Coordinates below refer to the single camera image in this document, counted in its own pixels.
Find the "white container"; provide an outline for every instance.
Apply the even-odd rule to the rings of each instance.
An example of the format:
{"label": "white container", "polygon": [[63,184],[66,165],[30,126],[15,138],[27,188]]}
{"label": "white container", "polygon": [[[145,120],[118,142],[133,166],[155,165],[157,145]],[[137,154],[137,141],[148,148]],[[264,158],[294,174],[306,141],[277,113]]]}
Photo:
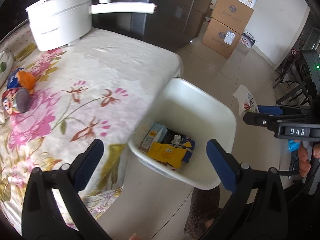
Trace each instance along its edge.
{"label": "white container", "polygon": [[7,68],[5,69],[5,71],[0,72],[0,87],[2,87],[2,85],[6,82],[11,69],[12,69],[12,64],[13,64],[13,57],[12,54],[10,52],[5,53],[4,51],[0,53],[0,64],[2,62],[5,62],[7,65]]}
{"label": "white container", "polygon": [[[182,163],[180,169],[173,171],[138,149],[154,122],[190,136],[196,142],[189,163]],[[216,139],[226,152],[231,153],[235,133],[236,118],[227,106],[189,82],[173,78],[128,145],[139,161],[158,173],[209,190],[219,185],[220,179],[207,157],[207,141]]]}
{"label": "white container", "polygon": [[100,4],[95,5],[91,5],[91,0],[40,0],[26,11],[38,49],[46,51],[71,44],[88,33],[92,28],[92,14],[153,13],[155,7],[153,3],[112,3],[111,0],[100,0]]}

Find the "human hand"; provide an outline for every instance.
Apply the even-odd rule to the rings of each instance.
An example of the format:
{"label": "human hand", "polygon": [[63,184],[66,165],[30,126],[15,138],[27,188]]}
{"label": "human hand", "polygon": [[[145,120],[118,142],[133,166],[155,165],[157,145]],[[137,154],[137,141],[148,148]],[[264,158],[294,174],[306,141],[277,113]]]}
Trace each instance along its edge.
{"label": "human hand", "polygon": [[137,234],[135,233],[129,238],[129,240],[142,240],[142,239],[137,237]]}
{"label": "human hand", "polygon": [[[312,154],[315,158],[320,159],[320,144],[315,145],[313,147]],[[310,165],[310,161],[308,160],[308,151],[305,147],[303,147],[302,143],[300,143],[300,146],[298,149],[298,158],[299,158],[300,176],[305,178],[311,169],[311,165]]]}

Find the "blue gripper pad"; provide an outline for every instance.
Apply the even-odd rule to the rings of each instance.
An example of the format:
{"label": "blue gripper pad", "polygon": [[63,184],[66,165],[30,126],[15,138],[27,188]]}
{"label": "blue gripper pad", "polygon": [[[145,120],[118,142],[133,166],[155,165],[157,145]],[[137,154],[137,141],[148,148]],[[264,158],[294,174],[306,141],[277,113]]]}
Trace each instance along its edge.
{"label": "blue gripper pad", "polygon": [[234,193],[240,177],[239,163],[215,139],[207,142],[207,156],[225,189]]}
{"label": "blue gripper pad", "polygon": [[283,114],[283,110],[279,106],[258,106],[258,109],[263,114],[273,114],[275,116]]}
{"label": "blue gripper pad", "polygon": [[86,157],[76,171],[74,178],[73,188],[77,192],[84,190],[84,188],[87,186],[94,170],[96,169],[103,155],[103,151],[103,142],[99,139],[95,139],[83,153],[84,155],[86,155]]}

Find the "floral bedspread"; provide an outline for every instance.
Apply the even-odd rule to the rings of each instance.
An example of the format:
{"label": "floral bedspread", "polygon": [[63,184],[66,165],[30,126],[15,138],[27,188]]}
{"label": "floral bedspread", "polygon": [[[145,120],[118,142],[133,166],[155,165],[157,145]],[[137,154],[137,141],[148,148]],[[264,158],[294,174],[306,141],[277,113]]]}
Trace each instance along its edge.
{"label": "floral bedspread", "polygon": [[[2,44],[37,83],[30,109],[0,125],[0,207],[21,232],[28,178],[71,163],[95,138],[104,155],[85,190],[85,205],[98,218],[122,190],[134,129],[169,80],[180,58],[167,50],[105,30],[92,29],[76,45],[41,52],[26,24]],[[0,89],[5,91],[6,84]],[[74,226],[58,191],[63,218]]]}

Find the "white wall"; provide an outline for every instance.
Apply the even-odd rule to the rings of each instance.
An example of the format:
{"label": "white wall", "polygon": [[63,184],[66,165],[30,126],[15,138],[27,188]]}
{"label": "white wall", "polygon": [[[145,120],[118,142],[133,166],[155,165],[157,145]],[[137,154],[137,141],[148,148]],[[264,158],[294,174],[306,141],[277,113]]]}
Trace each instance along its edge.
{"label": "white wall", "polygon": [[245,30],[255,38],[258,49],[279,65],[292,42],[297,40],[309,7],[305,0],[257,0],[253,9]]}

